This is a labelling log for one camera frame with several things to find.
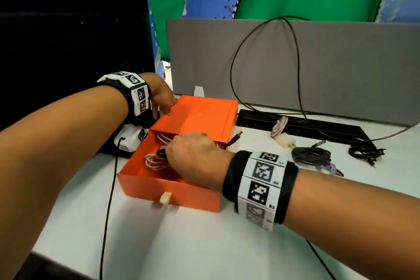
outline left hand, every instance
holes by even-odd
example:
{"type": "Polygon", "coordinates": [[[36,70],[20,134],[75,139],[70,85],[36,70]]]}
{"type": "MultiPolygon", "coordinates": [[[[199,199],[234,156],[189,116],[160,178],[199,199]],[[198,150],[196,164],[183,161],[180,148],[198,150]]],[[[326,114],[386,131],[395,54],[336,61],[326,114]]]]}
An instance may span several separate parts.
{"type": "Polygon", "coordinates": [[[174,98],[172,90],[165,80],[156,73],[151,72],[141,73],[140,76],[148,83],[150,91],[152,92],[151,102],[153,118],[158,119],[158,108],[160,115],[171,115],[171,107],[178,99],[174,98]]]}

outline tabletop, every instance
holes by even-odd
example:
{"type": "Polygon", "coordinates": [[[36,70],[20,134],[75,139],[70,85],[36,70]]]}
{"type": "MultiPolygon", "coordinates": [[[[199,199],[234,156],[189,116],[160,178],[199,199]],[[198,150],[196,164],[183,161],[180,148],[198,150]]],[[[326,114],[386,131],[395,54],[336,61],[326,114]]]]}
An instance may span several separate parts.
{"type": "MultiPolygon", "coordinates": [[[[359,125],[371,139],[401,129],[338,117],[310,117],[359,125]]],[[[290,150],[271,139],[269,132],[236,127],[235,132],[239,131],[243,134],[232,151],[263,150],[291,160],[290,150]]],[[[296,140],[297,146],[316,143],[302,137],[296,140]]],[[[420,197],[420,174],[415,161],[420,151],[420,128],[375,144],[386,148],[376,169],[350,157],[348,145],[327,142],[322,147],[331,152],[333,163],[346,179],[420,197]]],[[[34,246],[35,252],[99,278],[114,162],[110,155],[97,154],[78,171],[60,193],[34,246]]],[[[126,162],[119,158],[118,170],[126,162]]],[[[285,226],[275,226],[273,232],[262,230],[235,214],[233,204],[224,198],[220,209],[220,213],[211,213],[130,198],[117,180],[108,223],[104,279],[330,279],[305,240],[285,226]]],[[[317,250],[337,279],[365,279],[317,250]]]]}

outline wristband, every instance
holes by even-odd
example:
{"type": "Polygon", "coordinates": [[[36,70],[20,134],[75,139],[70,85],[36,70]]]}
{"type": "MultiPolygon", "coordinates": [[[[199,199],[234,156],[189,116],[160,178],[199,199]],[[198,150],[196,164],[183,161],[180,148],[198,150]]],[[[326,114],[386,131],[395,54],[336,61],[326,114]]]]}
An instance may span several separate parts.
{"type": "Polygon", "coordinates": [[[238,214],[265,230],[283,223],[298,167],[284,156],[239,151],[229,164],[223,195],[238,214]]]}
{"type": "Polygon", "coordinates": [[[121,71],[102,76],[97,85],[111,86],[120,91],[127,100],[129,114],[124,123],[138,125],[139,116],[151,108],[150,87],[138,74],[121,71]]]}

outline white connector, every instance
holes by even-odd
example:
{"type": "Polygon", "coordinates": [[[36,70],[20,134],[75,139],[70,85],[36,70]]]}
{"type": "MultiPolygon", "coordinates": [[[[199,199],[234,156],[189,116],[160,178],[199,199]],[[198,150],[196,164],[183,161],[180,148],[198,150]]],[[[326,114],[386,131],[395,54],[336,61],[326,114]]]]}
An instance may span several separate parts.
{"type": "Polygon", "coordinates": [[[287,133],[280,133],[275,140],[284,149],[294,149],[296,147],[296,139],[287,133]]]}

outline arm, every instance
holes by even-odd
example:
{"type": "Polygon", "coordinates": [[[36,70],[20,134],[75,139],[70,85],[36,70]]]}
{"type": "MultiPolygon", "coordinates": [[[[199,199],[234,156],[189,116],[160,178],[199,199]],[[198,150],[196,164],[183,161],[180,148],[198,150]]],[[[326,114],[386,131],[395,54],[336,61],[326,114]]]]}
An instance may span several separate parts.
{"type": "MultiPolygon", "coordinates": [[[[218,191],[234,157],[201,133],[175,137],[166,155],[181,176],[218,191]]],[[[300,170],[284,224],[369,279],[420,275],[420,199],[300,170]]]]}
{"type": "MultiPolygon", "coordinates": [[[[176,100],[155,74],[142,74],[161,110],[176,100]]],[[[0,132],[0,278],[12,279],[71,177],[128,113],[124,96],[98,86],[54,102],[0,132]]]]}

